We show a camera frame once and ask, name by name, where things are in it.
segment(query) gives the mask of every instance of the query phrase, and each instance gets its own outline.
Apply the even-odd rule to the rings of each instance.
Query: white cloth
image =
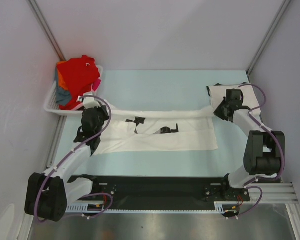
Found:
[[[255,95],[252,86],[242,86],[239,85],[219,85],[219,86],[209,86],[210,90],[210,101],[214,110],[221,104],[226,96],[228,89],[240,89],[243,93],[243,106],[248,106],[253,109],[259,106],[257,97]],[[256,109],[252,112],[254,116],[259,116],[261,114],[261,109]]]
[[[94,155],[117,152],[203,151],[218,148],[211,116],[213,109],[199,111],[125,111],[112,109],[112,120],[101,135]],[[135,117],[145,118],[137,127]],[[155,134],[163,127],[177,133]]]

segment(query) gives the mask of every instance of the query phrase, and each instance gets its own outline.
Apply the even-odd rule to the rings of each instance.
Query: gray cloth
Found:
[[[55,68],[54,80],[56,81],[55,102],[61,106],[65,106],[71,101],[72,96],[69,91],[64,90],[62,87],[59,86],[59,76],[57,68]]]

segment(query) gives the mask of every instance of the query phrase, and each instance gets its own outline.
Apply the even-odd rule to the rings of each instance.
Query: laundry basket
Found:
[[[103,67],[102,66],[96,66],[100,73],[100,79],[102,78],[103,74]],[[53,85],[46,96],[46,99],[44,101],[43,108],[49,113],[58,114],[60,116],[80,116],[82,115],[83,111],[70,111],[70,110],[60,110],[59,105],[56,103],[56,95],[57,95],[57,83],[56,81],[53,81]]]

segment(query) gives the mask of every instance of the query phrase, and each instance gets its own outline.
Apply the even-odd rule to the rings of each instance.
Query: pile of clothes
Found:
[[[83,105],[77,102],[78,97],[88,92],[95,92],[100,86],[100,78],[95,59],[87,55],[58,62],[54,76],[55,102],[61,110],[79,110]]]

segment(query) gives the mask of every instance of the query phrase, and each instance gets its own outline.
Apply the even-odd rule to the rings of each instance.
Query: light blue tabletop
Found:
[[[191,111],[210,105],[207,86],[248,82],[245,71],[105,71],[98,96],[123,110]],[[75,175],[223,177],[243,164],[247,137],[233,123],[213,118],[218,149],[117,152],[91,157]],[[72,148],[81,116],[69,116],[55,163]]]

